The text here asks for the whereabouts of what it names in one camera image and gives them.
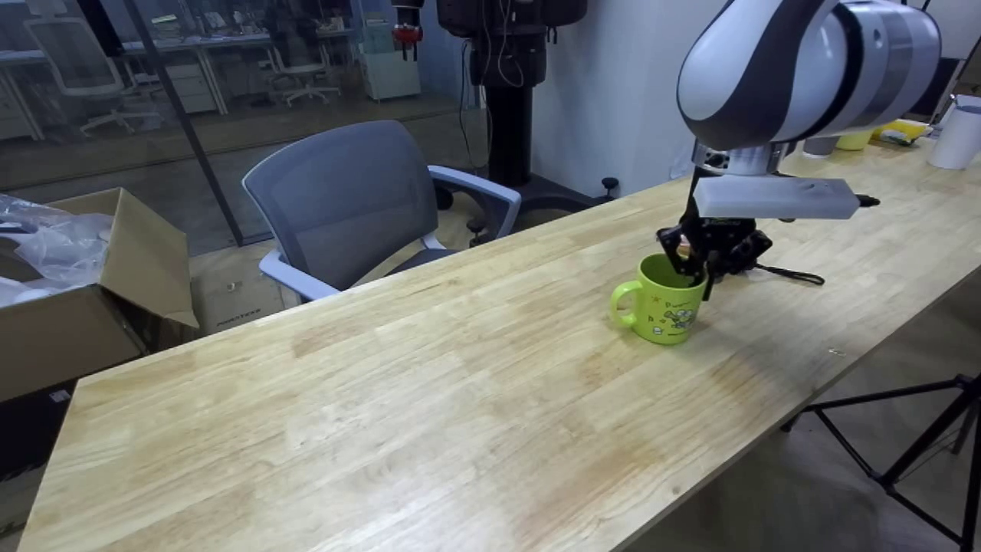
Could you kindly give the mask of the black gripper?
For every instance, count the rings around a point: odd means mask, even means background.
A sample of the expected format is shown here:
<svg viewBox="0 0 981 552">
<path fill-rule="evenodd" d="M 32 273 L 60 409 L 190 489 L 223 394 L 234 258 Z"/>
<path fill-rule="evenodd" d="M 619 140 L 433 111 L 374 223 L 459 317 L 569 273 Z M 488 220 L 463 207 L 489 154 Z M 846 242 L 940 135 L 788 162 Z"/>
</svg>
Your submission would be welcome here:
<svg viewBox="0 0 981 552">
<path fill-rule="evenodd" d="M 750 268 L 772 245 L 755 217 L 685 213 L 681 227 L 660 227 L 656 240 L 681 275 L 705 275 L 701 299 L 711 299 L 721 275 Z"/>
</svg>

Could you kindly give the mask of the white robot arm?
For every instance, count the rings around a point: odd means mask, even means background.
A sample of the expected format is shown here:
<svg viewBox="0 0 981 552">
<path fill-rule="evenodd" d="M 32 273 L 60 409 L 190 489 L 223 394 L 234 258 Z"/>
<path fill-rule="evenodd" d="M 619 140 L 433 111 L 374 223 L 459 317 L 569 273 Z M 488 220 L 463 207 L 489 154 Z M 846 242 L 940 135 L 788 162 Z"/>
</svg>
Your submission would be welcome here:
<svg viewBox="0 0 981 552">
<path fill-rule="evenodd" d="M 905 0 L 727 0 L 689 47 L 675 101 L 695 135 L 692 181 L 660 242 L 705 296 L 770 248 L 760 217 L 851 217 L 844 177 L 795 177 L 782 159 L 905 117 L 940 61 L 940 26 Z"/>
</svg>

